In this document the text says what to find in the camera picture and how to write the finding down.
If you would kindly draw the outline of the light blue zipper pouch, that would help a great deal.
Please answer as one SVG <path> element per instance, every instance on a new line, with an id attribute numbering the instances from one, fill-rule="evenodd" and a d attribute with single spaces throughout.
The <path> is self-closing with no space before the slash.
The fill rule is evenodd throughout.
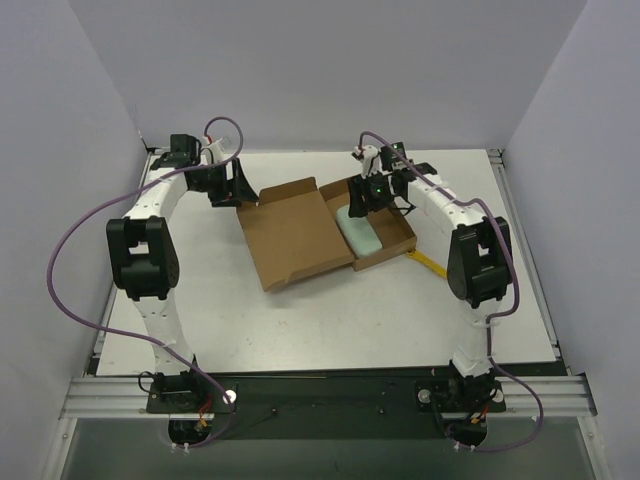
<path id="1" fill-rule="evenodd" d="M 366 217 L 352 218 L 349 206 L 336 211 L 336 223 L 346 242 L 358 259 L 369 257 L 383 249 L 382 242 Z"/>

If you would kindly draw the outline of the brown cardboard express box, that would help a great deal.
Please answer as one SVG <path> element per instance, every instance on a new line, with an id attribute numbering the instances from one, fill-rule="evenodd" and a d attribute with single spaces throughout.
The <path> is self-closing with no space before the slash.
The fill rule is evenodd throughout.
<path id="1" fill-rule="evenodd" d="M 351 266 L 361 271 L 415 249 L 417 238 L 399 212 L 370 213 L 382 249 L 359 258 L 336 223 L 349 204 L 347 181 L 319 187 L 307 177 L 260 191 L 256 204 L 236 210 L 262 289 L 265 292 Z"/>

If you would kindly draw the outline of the yellow utility knife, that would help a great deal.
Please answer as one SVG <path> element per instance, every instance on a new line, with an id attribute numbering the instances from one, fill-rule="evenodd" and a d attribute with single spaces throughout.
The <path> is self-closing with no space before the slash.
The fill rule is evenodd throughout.
<path id="1" fill-rule="evenodd" d="M 435 262 L 434 260 L 430 259 L 428 256 L 426 256 L 424 253 L 418 251 L 418 250 L 412 250 L 410 252 L 407 253 L 407 257 L 420 263 L 421 265 L 429 268 L 432 272 L 434 272 L 436 275 L 446 279 L 447 278 L 447 271 L 446 269 L 439 265 L 437 262 Z"/>

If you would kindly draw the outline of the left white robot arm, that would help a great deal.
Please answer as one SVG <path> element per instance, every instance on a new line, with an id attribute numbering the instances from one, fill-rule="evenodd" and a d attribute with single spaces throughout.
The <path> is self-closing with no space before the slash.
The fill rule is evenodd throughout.
<path id="1" fill-rule="evenodd" d="M 175 292 L 180 277 L 178 254 L 168 220 L 188 192 L 207 195 L 216 207 L 255 203 L 257 194 L 246 179 L 240 160 L 226 161 L 230 139 L 202 141 L 173 134 L 170 148 L 149 168 L 144 190 L 120 219 L 106 225 L 115 285 L 124 291 L 153 338 L 155 373 L 150 393 L 170 400 L 183 411 L 199 408 L 205 380 L 193 366 L 196 357 L 185 338 Z"/>

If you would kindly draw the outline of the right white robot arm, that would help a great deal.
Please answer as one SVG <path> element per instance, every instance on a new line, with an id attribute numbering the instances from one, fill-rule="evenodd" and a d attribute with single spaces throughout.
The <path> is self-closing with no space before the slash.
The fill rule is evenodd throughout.
<path id="1" fill-rule="evenodd" d="M 520 298 L 508 222 L 479 198 L 459 199 L 430 164 L 407 158 L 401 142 L 360 143 L 352 157 L 361 165 L 347 180 L 345 216 L 354 228 L 401 199 L 431 219 L 449 242 L 446 280 L 466 323 L 451 364 L 465 383 L 488 384 L 495 373 L 492 326 L 517 310 Z"/>

